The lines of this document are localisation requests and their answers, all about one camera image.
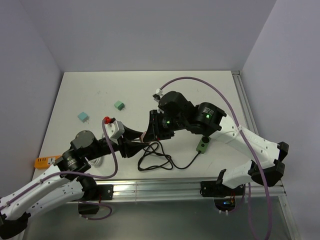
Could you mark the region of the light blue plug adapter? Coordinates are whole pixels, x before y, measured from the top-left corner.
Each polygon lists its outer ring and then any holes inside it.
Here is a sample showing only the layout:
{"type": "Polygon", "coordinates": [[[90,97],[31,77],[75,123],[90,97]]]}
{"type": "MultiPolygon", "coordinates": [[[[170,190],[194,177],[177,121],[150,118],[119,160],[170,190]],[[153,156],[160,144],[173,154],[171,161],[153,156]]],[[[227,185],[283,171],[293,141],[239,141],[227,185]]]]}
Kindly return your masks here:
{"type": "Polygon", "coordinates": [[[89,123],[90,121],[90,116],[85,113],[85,112],[81,112],[77,115],[77,118],[82,122],[82,123],[89,123]]]}

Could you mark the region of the pink plug adapter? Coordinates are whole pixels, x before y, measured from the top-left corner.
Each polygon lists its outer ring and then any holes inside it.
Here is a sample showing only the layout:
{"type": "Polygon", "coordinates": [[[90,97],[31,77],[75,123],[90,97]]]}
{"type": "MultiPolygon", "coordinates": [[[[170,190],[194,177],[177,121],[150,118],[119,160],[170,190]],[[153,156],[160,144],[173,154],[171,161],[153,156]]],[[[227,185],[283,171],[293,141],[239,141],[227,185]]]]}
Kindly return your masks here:
{"type": "Polygon", "coordinates": [[[143,132],[143,134],[140,136],[140,141],[142,142],[142,143],[144,143],[145,142],[145,135],[146,135],[146,131],[145,132],[143,132]]]}

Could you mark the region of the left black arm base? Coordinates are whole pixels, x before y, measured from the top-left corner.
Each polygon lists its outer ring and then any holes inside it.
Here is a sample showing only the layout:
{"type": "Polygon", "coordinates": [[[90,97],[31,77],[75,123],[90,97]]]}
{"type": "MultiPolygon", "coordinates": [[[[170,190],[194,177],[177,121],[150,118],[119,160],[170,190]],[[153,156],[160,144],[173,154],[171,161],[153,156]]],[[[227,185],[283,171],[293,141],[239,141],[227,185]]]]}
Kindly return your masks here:
{"type": "Polygon", "coordinates": [[[102,201],[110,201],[113,198],[113,192],[114,186],[112,184],[99,184],[95,188],[85,191],[78,204],[78,213],[88,217],[96,215],[100,206],[83,202],[97,201],[102,203],[102,201]]]}

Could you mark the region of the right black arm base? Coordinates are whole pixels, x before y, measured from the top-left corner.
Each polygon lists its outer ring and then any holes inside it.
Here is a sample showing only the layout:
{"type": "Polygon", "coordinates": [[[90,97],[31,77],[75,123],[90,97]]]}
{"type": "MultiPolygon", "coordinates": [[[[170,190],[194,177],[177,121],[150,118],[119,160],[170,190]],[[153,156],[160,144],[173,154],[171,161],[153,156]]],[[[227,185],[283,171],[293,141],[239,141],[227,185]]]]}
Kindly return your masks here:
{"type": "Polygon", "coordinates": [[[217,211],[227,215],[236,211],[244,202],[245,191],[245,184],[231,189],[223,184],[217,184],[216,180],[210,180],[200,182],[199,193],[204,198],[213,198],[217,211]]]}

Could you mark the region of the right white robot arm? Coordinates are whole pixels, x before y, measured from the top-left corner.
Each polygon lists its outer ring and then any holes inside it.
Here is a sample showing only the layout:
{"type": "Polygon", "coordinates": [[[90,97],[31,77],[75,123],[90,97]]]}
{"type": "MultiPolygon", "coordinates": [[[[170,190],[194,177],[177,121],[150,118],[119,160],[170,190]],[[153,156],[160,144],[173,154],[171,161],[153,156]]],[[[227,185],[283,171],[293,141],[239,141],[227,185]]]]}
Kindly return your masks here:
{"type": "Polygon", "coordinates": [[[220,171],[216,189],[222,195],[236,187],[255,182],[273,187],[284,175],[286,142],[268,141],[238,125],[226,112],[209,102],[193,105],[180,92],[155,93],[157,110],[149,112],[149,124],[143,142],[171,139],[176,131],[187,130],[222,142],[249,158],[249,162],[220,171]]]}

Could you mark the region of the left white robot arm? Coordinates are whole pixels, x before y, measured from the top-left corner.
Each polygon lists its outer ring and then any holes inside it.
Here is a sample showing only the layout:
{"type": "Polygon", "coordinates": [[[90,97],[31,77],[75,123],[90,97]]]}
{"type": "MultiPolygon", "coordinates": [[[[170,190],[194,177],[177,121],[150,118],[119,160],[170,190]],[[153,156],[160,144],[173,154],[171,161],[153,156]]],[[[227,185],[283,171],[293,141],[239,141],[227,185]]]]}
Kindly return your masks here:
{"type": "Polygon", "coordinates": [[[39,177],[0,199],[0,237],[7,240],[23,232],[28,222],[41,213],[70,201],[89,201],[99,195],[98,176],[87,174],[89,161],[117,151],[130,158],[147,146],[135,142],[142,132],[125,127],[116,142],[97,139],[89,130],[80,131],[70,148],[39,177]]]}

